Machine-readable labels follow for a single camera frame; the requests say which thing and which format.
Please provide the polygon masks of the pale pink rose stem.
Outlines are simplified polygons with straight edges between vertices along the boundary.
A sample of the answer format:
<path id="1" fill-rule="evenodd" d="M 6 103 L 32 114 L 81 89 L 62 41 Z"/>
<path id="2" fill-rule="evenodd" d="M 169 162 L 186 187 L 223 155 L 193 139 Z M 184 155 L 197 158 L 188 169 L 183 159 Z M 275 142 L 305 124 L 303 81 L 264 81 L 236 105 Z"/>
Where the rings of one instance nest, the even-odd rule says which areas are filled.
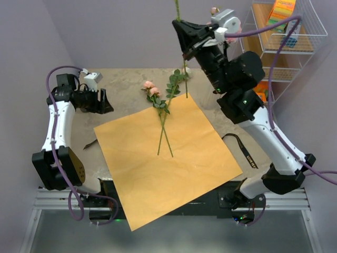
<path id="1" fill-rule="evenodd" d="M 175 7 L 176 7 L 176 18 L 174 20 L 181 21 L 181 15 L 180 15 L 180 7 L 179 7 L 179 1 L 175 1 Z"/>

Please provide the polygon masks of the peach rose stem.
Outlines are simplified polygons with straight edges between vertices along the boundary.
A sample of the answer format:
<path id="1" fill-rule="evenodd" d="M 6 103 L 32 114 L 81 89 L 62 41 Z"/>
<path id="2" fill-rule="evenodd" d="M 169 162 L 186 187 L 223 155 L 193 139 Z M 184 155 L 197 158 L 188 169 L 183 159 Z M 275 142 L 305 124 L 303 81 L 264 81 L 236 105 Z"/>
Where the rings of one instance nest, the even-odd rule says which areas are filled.
<path id="1" fill-rule="evenodd" d="M 156 113 L 159 117 L 159 121 L 161 125 L 161 133 L 160 133 L 160 138 L 159 138 L 159 143 L 158 143 L 157 155 L 160 154 L 162 142 L 163 142 L 163 139 L 165 139 L 166 144 L 168 145 L 169 153 L 171 157 L 174 157 L 173 151 L 170 145 L 170 141 L 168 139 L 166 129 L 165 129 L 165 120 L 166 120 L 165 117 L 167 116 L 167 114 L 170 113 L 168 110 L 168 104 L 165 100 L 161 99 L 161 91 L 156 85 L 154 85 L 153 82 L 145 81 L 141 90 L 146 93 L 147 101 L 150 102 L 152 104 L 152 107 L 156 110 Z"/>

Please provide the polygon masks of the orange wrapping paper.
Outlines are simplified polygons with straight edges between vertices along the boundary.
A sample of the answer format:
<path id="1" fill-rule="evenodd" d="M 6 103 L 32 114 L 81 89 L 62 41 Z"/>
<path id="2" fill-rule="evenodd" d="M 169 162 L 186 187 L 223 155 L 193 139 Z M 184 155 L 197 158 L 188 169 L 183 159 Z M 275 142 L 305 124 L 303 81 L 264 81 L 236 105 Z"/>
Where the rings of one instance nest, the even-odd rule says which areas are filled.
<path id="1" fill-rule="evenodd" d="M 131 230 L 242 173 L 192 97 L 172 100 L 166 136 L 161 129 L 148 108 L 94 130 Z"/>

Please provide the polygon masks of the black printed ribbon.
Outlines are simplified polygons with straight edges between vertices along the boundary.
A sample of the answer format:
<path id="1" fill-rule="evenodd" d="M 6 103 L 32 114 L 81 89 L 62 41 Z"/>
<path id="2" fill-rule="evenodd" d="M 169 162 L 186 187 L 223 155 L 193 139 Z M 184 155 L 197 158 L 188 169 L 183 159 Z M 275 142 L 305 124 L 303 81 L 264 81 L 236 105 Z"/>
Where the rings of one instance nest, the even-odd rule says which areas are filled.
<path id="1" fill-rule="evenodd" d="M 238 135 L 228 133 L 224 137 L 235 138 L 250 166 L 257 168 Z M 171 140 L 168 140 L 166 135 L 159 137 L 157 132 L 143 132 L 141 134 L 132 132 L 121 135 L 100 134 L 95 141 L 87 144 L 84 148 L 87 149 L 98 142 L 107 159 L 112 157 L 111 151 L 115 150 L 125 154 L 127 158 L 134 154 L 149 160 L 159 153 L 169 163 L 176 162 L 197 167 L 236 167 L 234 156 L 223 142 L 224 137 L 219 137 L 215 132 L 177 133 L 171 136 Z"/>

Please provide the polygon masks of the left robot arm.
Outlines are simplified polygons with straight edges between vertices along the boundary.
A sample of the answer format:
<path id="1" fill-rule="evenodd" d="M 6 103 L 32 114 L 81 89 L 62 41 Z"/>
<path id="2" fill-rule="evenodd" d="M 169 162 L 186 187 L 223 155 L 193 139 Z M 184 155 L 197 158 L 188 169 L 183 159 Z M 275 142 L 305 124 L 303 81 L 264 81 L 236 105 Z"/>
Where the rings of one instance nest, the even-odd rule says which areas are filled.
<path id="1" fill-rule="evenodd" d="M 102 79 L 99 72 L 84 76 L 84 82 L 73 74 L 59 74 L 57 86 L 47 98 L 49 123 L 45 142 L 40 152 L 32 155 L 32 163 L 48 190 L 64 190 L 68 187 L 57 163 L 59 162 L 69 181 L 82 192 L 91 193 L 90 200 L 98 207 L 109 201 L 107 191 L 101 189 L 98 178 L 88 176 L 84 165 L 71 149 L 71 129 L 77 109 L 84 112 L 105 114 L 114 109 L 109 103 L 106 90 L 98 89 Z"/>

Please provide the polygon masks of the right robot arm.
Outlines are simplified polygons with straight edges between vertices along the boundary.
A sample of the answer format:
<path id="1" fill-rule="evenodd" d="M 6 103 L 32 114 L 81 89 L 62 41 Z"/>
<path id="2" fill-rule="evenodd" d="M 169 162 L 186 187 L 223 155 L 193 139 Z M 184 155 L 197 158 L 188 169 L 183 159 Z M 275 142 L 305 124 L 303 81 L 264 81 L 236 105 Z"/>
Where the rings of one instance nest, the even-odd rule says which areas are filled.
<path id="1" fill-rule="evenodd" d="M 255 197 L 268 191 L 284 195 L 301 187 L 306 166 L 312 166 L 315 156 L 298 150 L 276 129 L 262 99 L 254 88 L 264 79 L 260 57 L 246 51 L 229 61 L 226 51 L 220 51 L 224 31 L 218 24 L 198 25 L 173 20 L 185 60 L 195 58 L 211 82 L 221 111 L 233 124 L 247 132 L 268 155 L 272 163 L 260 176 L 242 180 L 225 200 L 232 208 L 247 207 Z"/>

